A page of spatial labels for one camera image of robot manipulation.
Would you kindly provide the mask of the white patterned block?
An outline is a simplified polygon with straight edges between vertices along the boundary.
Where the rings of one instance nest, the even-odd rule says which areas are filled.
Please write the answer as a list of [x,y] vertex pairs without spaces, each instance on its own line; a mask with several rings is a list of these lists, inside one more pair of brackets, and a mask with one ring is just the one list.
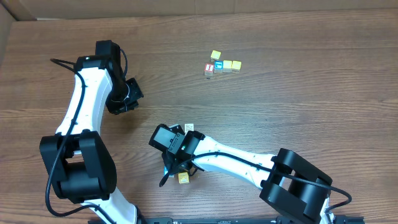
[[187,123],[184,125],[184,130],[186,133],[189,131],[194,131],[194,124],[193,123]]

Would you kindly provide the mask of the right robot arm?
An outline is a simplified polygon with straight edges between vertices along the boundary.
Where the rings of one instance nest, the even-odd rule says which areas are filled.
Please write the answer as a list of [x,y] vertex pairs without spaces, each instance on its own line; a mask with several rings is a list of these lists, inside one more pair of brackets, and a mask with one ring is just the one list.
[[309,161],[288,149],[278,154],[255,154],[215,141],[181,126],[158,125],[149,145],[162,151],[167,173],[203,170],[222,172],[260,189],[260,198],[294,223],[333,223],[329,210],[332,179]]

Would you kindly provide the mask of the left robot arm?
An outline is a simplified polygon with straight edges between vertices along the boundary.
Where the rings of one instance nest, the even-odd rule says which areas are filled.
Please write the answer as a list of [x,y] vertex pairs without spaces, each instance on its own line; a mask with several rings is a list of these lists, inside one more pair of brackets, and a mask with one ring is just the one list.
[[146,222],[117,188],[116,165],[100,136],[104,110],[115,115],[134,110],[144,96],[134,78],[126,79],[127,64],[121,63],[126,57],[112,40],[100,40],[94,55],[76,62],[52,59],[75,76],[61,125],[39,145],[49,175],[45,204],[56,217],[89,208],[102,223]]

